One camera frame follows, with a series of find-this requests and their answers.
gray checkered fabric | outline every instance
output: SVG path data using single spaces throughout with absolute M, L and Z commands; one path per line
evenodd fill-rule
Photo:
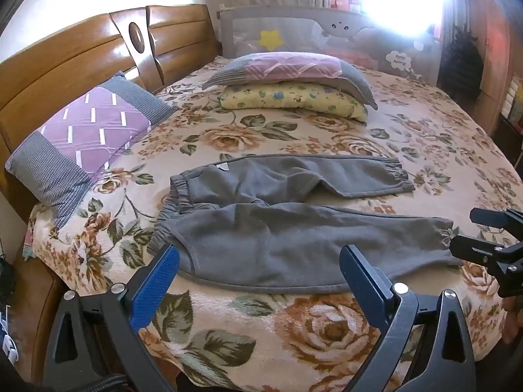
M 216 72 L 207 82 L 205 82 L 201 89 L 205 90 L 212 86 L 236 86 L 250 83 L 247 79 L 245 67 L 249 64 L 249 61 L 254 54 L 247 54 L 246 56 L 239 57 L 238 59 L 232 60 L 227 66 Z M 338 78 L 289 78 L 288 81 L 299 81 L 299 82 L 314 82 L 326 87 L 331 87 L 344 93 L 352 95 L 356 100 L 362 104 L 368 104 L 374 109 L 378 109 L 378 105 L 374 100 L 370 85 L 363 76 L 363 74 L 357 70 L 353 65 L 339 60 L 342 66 L 342 75 Z
M 5 167 L 38 200 L 52 208 L 58 228 L 65 225 L 91 187 L 87 174 L 38 131 L 16 148 Z
M 100 84 L 100 87 L 116 93 L 127 103 L 136 107 L 151 121 L 153 127 L 166 120 L 177 109 L 176 106 L 169 106 L 134 82 L 126 80 L 123 72 L 118 72 Z

floral bedspread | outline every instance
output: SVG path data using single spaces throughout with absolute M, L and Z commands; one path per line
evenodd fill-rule
M 126 282 L 151 257 L 145 252 L 169 177 L 244 154 L 355 154 L 398 157 L 414 193 L 337 204 L 377 213 L 442 216 L 461 231 L 508 245 L 503 231 L 472 224 L 474 206 L 521 208 L 523 187 L 485 132 L 436 88 L 363 69 L 379 110 L 367 125 L 303 109 L 220 108 L 222 88 L 200 84 L 224 66 L 213 63 L 167 87 L 160 98 L 179 106 L 170 119 L 132 146 L 57 230 L 50 211 L 31 217 L 33 250 L 81 295 Z M 484 268 L 432 267 L 403 279 L 420 293 L 454 289 L 464 308 L 477 359 L 500 339 L 505 312 L 497 282 Z M 341 391 L 379 333 L 349 294 L 254 295 L 176 277 L 153 322 L 140 336 L 200 385 L 248 391 Z M 401 382 L 419 337 L 414 330 L 390 388 Z

floral yellow pillowcase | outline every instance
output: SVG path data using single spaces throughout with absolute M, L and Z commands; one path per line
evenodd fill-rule
M 220 95 L 225 109 L 295 108 L 367 120 L 367 109 L 347 93 L 310 82 L 227 86 Z

metal screw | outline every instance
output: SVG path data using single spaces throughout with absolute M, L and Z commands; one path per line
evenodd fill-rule
M 111 292 L 113 292 L 115 295 L 118 295 L 119 293 L 122 293 L 126 289 L 126 285 L 123 283 L 116 283 L 113 284 L 111 287 Z
M 443 292 L 446 298 L 456 299 L 456 292 L 454 290 L 447 289 Z
M 400 295 L 404 295 L 409 291 L 409 287 L 405 283 L 396 283 L 394 284 L 394 290 Z
M 66 301 L 70 301 L 72 298 L 74 298 L 74 290 L 68 290 L 67 292 L 64 293 L 64 299 Z

gray sweatpants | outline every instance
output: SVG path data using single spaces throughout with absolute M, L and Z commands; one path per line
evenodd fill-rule
M 258 293 L 348 290 L 338 265 L 348 244 L 391 279 L 460 264 L 444 243 L 452 221 L 303 203 L 317 186 L 346 198 L 414 190 L 397 159 L 253 155 L 206 165 L 171 177 L 148 251 L 170 243 L 182 277 Z

